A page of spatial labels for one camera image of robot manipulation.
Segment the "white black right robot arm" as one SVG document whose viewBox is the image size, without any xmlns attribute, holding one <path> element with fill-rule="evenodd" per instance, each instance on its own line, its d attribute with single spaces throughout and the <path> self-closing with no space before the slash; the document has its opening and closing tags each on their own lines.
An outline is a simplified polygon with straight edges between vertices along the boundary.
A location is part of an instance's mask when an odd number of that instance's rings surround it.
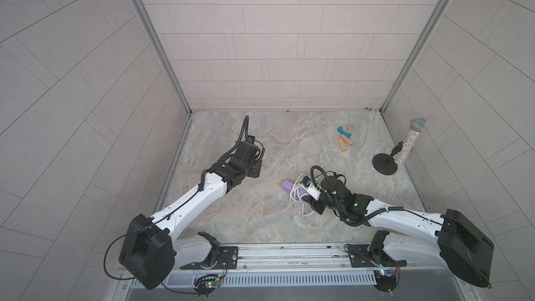
<svg viewBox="0 0 535 301">
<path fill-rule="evenodd" d="M 413 211 L 393 206 L 369 195 L 352 193 L 346 177 L 314 165 L 298 181 L 302 200 L 321 215 L 330 209 L 349 227 L 373 227 L 376 234 L 365 252 L 347 247 L 356 258 L 377 267 L 401 267 L 425 263 L 449 269 L 461 280 L 490 288 L 494 244 L 464 214 L 449 209 L 444 214 Z"/>
</svg>

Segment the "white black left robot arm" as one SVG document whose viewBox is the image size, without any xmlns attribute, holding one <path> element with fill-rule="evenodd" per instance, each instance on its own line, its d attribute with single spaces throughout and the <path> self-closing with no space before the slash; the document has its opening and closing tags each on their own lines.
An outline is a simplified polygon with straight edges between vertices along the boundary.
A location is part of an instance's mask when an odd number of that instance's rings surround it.
<svg viewBox="0 0 535 301">
<path fill-rule="evenodd" d="M 246 178 L 258 178 L 265 148 L 249 135 L 249 117 L 242 122 L 235 145 L 217 162 L 201 173 L 201 179 L 190 191 L 170 206 L 146 217 L 136 216 L 128 231 L 120 236 L 123 245 L 119 263 L 152 290 L 164 284 L 175 265 L 198 263 L 211 268 L 223 266 L 221 274 L 207 274 L 194 281 L 192 294 L 209 295 L 221 286 L 228 273 L 228 263 L 219 255 L 220 243 L 206 232 L 179 239 L 186 227 L 213 202 L 240 185 Z"/>
</svg>

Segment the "purple power strip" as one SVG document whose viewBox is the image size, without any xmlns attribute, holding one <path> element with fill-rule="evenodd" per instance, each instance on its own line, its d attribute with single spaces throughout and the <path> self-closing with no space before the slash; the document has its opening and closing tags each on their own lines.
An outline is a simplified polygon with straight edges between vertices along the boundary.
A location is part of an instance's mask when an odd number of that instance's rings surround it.
<svg viewBox="0 0 535 301">
<path fill-rule="evenodd" d="M 281 184 L 281 188 L 289 194 L 290 202 L 307 202 L 309 195 L 301 183 L 292 183 L 285 180 Z"/>
</svg>

